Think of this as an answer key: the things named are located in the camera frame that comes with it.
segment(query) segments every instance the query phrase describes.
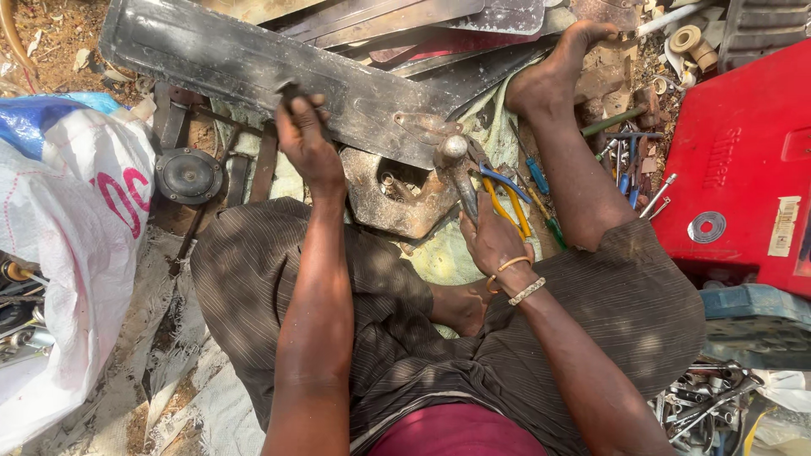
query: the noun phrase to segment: dirt ground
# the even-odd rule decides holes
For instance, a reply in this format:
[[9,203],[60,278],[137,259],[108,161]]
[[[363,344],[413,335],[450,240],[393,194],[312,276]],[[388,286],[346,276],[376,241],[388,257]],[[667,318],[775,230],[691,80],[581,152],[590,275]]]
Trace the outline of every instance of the dirt ground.
[[[36,80],[46,93],[106,92],[122,105],[134,106],[143,98],[135,82],[107,82],[101,73],[111,66],[94,52],[93,62],[74,71],[74,62],[80,49],[95,51],[101,34],[101,25],[107,13],[106,0],[17,0],[14,18],[19,39],[27,49],[38,31],[42,31],[39,45],[31,54],[36,64]],[[3,37],[2,53],[11,59],[11,47]],[[135,74],[117,69],[127,77]]]

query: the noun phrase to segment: bracelet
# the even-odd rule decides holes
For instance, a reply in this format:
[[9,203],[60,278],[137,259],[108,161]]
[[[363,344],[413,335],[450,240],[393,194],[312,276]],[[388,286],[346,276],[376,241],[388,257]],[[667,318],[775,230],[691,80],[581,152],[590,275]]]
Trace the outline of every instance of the bracelet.
[[[508,267],[510,267],[510,266],[512,266],[512,265],[515,265],[515,264],[516,264],[517,262],[519,262],[519,261],[526,261],[527,263],[529,263],[529,264],[530,264],[530,266],[532,265],[532,259],[531,259],[531,258],[529,258],[528,256],[517,256],[517,257],[515,257],[515,258],[511,259],[510,261],[508,261],[508,262],[504,263],[503,265],[501,265],[501,266],[499,267],[499,272],[504,272],[504,270],[505,270],[505,269],[507,269]],[[490,276],[490,278],[488,278],[488,279],[487,279],[487,286],[486,286],[486,288],[487,288],[487,291],[489,291],[490,293],[492,293],[492,294],[494,294],[494,295],[497,295],[497,294],[498,294],[498,291],[493,291],[493,290],[491,290],[491,289],[490,289],[490,285],[492,285],[492,283],[493,283],[493,281],[494,281],[495,279],[496,279],[496,275],[495,275],[495,274],[491,275],[491,276]]]
[[523,290],[521,293],[518,293],[517,295],[515,295],[515,298],[510,299],[509,300],[509,305],[511,305],[511,306],[518,305],[518,303],[523,301],[524,298],[526,298],[529,295],[532,295],[535,291],[538,290],[538,288],[542,287],[546,282],[547,282],[547,279],[545,279],[543,277],[539,278],[538,280],[535,281],[535,283],[533,283],[532,285],[526,287],[526,289]]

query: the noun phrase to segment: hammer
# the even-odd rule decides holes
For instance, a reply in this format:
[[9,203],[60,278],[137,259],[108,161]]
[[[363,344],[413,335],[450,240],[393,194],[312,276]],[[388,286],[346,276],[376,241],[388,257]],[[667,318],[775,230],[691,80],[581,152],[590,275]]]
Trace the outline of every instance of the hammer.
[[467,139],[462,135],[450,135],[436,147],[434,151],[434,164],[443,170],[453,181],[459,191],[461,206],[465,214],[478,227],[478,199],[466,162]]
[[643,87],[633,93],[633,101],[636,105],[632,110],[627,110],[622,114],[607,118],[602,122],[597,122],[580,130],[583,137],[596,135],[606,128],[613,127],[619,123],[632,118],[637,118],[637,125],[640,128],[654,128],[659,125],[659,97],[653,87]]

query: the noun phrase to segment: pile of tools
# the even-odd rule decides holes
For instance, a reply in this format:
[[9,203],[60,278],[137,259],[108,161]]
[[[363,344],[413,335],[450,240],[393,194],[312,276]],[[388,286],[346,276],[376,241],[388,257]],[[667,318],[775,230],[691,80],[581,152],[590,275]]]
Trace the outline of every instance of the pile of tools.
[[648,402],[674,448],[687,454],[735,454],[743,441],[749,394],[763,379],[734,360],[697,363]]
[[45,326],[49,282],[12,260],[0,266],[0,368],[50,355],[56,342]]

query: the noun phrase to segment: bare foot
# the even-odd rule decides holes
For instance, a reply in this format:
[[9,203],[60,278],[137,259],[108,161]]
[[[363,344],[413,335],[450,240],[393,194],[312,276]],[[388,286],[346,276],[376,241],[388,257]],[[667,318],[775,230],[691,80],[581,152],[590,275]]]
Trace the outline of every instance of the bare foot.
[[530,111],[550,105],[574,106],[574,87],[583,68],[583,58],[599,41],[617,37],[614,24],[579,20],[563,32],[554,52],[543,62],[521,71],[510,81],[504,104],[528,118]]
[[459,286],[429,283],[434,295],[431,322],[448,326],[462,337],[475,336],[484,325],[484,312],[493,299],[485,285],[487,279]]

